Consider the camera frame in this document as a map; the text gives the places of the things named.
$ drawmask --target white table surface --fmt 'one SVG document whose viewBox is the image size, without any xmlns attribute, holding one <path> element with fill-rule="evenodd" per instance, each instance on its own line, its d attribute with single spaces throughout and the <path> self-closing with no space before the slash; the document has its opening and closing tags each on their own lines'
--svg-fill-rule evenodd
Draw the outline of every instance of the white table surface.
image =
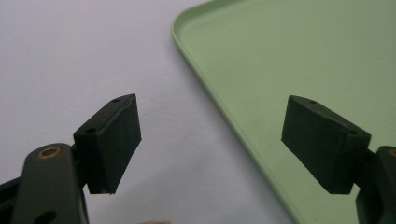
<svg viewBox="0 0 396 224">
<path fill-rule="evenodd" d="M 203 0 L 0 1 L 0 183 L 24 158 L 136 93 L 143 141 L 92 224 L 292 223 L 177 50 L 172 20 Z"/>
</svg>

